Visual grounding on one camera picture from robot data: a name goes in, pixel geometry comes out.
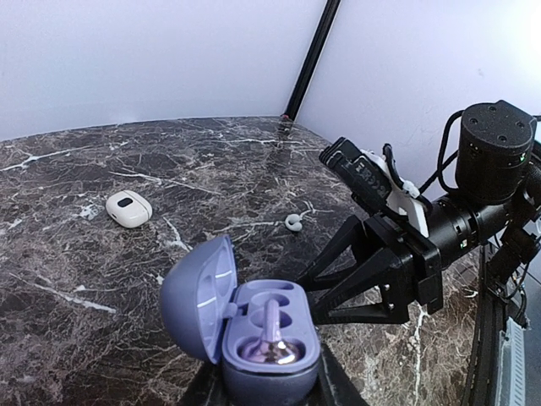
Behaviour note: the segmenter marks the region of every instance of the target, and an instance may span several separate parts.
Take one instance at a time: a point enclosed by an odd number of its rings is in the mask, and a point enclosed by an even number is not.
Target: cable
[[[443,179],[443,158],[445,157],[445,150],[447,149],[447,142],[449,141],[449,133],[451,132],[451,126],[455,121],[462,116],[462,113],[464,110],[460,110],[458,112],[455,112],[452,114],[449,119],[447,120],[447,123],[445,124],[445,128],[443,130],[443,136],[441,137],[441,145],[440,145],[440,154],[438,154],[438,166],[436,169],[436,172],[438,173],[438,180],[440,181],[440,185],[443,188],[443,190],[447,193],[454,193],[457,192],[458,189],[453,189],[449,187],[445,180]]]
[[[524,272],[522,273],[521,279],[520,279],[520,281],[518,281],[518,283],[516,284],[513,291],[510,294],[508,294],[507,296],[504,296],[502,299],[509,300],[509,299],[513,299],[515,297],[516,292],[518,292],[522,288],[522,284],[524,283],[524,280],[526,279],[527,269],[529,267],[530,267],[530,263],[528,262],[526,264],[526,266],[524,266]]]
[[[520,323],[520,320],[524,317],[526,314],[526,307],[527,307],[527,296],[526,296],[526,290],[524,288],[519,289],[521,291],[521,307],[518,309],[518,312],[516,313],[516,321]]]
[[[391,176],[392,181],[395,183],[396,186],[402,189],[404,187],[404,182],[402,181],[402,179],[400,179],[400,176],[398,176],[398,171],[396,170],[396,165],[395,165],[395,158],[392,154],[391,144],[383,145],[383,155],[387,162],[387,167],[389,168],[389,174]]]
[[[404,181],[400,178],[400,176],[398,175],[398,171],[396,170],[395,157],[392,152],[391,144],[383,145],[383,156],[385,157],[385,161],[387,162],[387,167],[389,168],[389,174],[392,181],[396,184],[396,186],[404,190]],[[419,193],[419,196],[415,197],[414,199],[420,201],[423,204],[424,210],[430,216],[432,210],[434,209],[432,207],[432,203],[430,202],[430,200],[428,200],[422,195],[421,191],[419,191]]]
[[[452,155],[447,158],[447,160],[443,163],[442,170],[445,171],[445,169],[449,165],[451,165],[451,163],[456,159],[457,156],[458,156],[458,150],[453,152]],[[430,175],[430,178],[428,178],[426,182],[424,182],[423,186],[419,188],[419,192],[424,193],[426,189],[428,189],[430,185],[433,184],[437,178],[438,178],[438,171],[436,170],[434,173],[432,173],[432,175]]]

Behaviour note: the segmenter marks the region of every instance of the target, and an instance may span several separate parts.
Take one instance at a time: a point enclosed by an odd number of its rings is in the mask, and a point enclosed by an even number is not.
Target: marble table
[[[176,404],[200,365],[161,324],[159,287],[176,261],[229,233],[240,283],[292,278],[347,216],[366,217],[319,163],[327,142],[280,122],[185,119],[0,143],[0,404]],[[123,189],[154,206],[141,228],[104,210]],[[303,213],[299,234],[283,225],[290,213]],[[457,404],[476,269],[469,255],[445,273],[434,315],[412,304],[402,326],[320,327],[370,404]]]

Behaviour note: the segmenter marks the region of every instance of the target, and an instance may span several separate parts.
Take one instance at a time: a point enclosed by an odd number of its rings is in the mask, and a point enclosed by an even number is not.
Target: white earbud
[[[303,224],[301,224],[301,217],[298,214],[290,214],[286,217],[286,227],[288,230],[291,230],[295,233],[298,233],[303,229]]]

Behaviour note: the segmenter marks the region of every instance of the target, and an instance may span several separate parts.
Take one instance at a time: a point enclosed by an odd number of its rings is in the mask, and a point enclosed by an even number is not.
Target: purple earbuds case
[[[236,406],[294,405],[314,386],[320,342],[306,293],[296,283],[273,279],[237,286],[228,236],[207,241],[184,256],[167,274],[160,296],[161,316],[172,340],[196,359],[221,364]],[[271,299],[279,304],[281,337],[298,355],[289,364],[242,357],[243,349],[262,337],[265,305]],[[276,302],[272,301],[275,315]]]

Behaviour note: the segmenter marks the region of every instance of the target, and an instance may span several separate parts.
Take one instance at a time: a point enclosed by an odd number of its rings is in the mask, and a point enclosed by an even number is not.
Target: white wall
[[[365,149],[391,142],[401,175],[422,183],[448,117],[499,99],[541,113],[539,0],[345,0],[298,121]]]
[[[5,0],[0,139],[279,115],[325,0]]]

